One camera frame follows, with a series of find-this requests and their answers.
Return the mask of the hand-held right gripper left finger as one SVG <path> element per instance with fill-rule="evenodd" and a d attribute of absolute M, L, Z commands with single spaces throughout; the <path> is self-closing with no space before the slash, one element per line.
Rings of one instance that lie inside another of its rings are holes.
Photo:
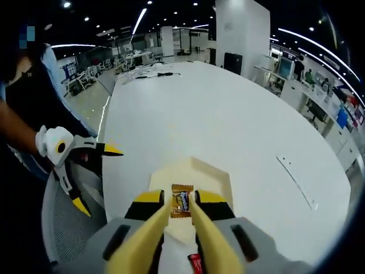
<path fill-rule="evenodd" d="M 53 273 L 157 273 L 164 242 L 164 191 L 135 197 L 124 217 L 94 233 L 81 254 Z"/>

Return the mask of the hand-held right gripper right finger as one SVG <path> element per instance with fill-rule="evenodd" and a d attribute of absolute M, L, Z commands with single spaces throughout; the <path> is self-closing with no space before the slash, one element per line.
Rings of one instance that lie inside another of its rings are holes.
<path fill-rule="evenodd" d="M 219 194 L 197 190 L 195 202 L 237 252 L 245 273 L 310 273 L 312 266 L 290 261 L 277 251 L 274 239 L 244 217 L 235 217 Z"/>

